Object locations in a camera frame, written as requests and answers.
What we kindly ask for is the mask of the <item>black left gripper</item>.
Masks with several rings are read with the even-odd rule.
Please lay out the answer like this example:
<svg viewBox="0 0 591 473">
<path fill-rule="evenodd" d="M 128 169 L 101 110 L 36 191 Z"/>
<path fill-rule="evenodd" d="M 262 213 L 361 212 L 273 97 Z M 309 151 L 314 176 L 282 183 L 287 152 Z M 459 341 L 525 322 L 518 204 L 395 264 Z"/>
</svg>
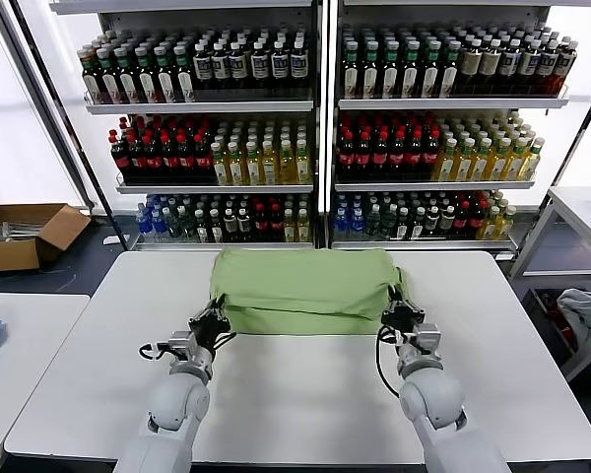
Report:
<svg viewBox="0 0 591 473">
<path fill-rule="evenodd" d="M 191 317 L 189 328 L 194 333 L 196 342 L 203 348 L 213 348 L 217 338 L 230 331 L 226 316 L 226 298 L 210 300 Z"/>
</svg>

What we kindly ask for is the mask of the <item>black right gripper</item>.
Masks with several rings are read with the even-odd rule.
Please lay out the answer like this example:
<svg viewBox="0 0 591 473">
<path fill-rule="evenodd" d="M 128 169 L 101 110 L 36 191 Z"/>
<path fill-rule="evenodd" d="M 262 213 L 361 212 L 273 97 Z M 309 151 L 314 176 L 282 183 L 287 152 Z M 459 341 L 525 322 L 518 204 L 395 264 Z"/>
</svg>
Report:
<svg viewBox="0 0 591 473">
<path fill-rule="evenodd" d="M 390 337 L 396 331 L 404 334 L 414 331 L 414 327 L 422 322 L 424 311 L 395 291 L 388 292 L 388 305 L 381 314 L 381 336 Z"/>
</svg>

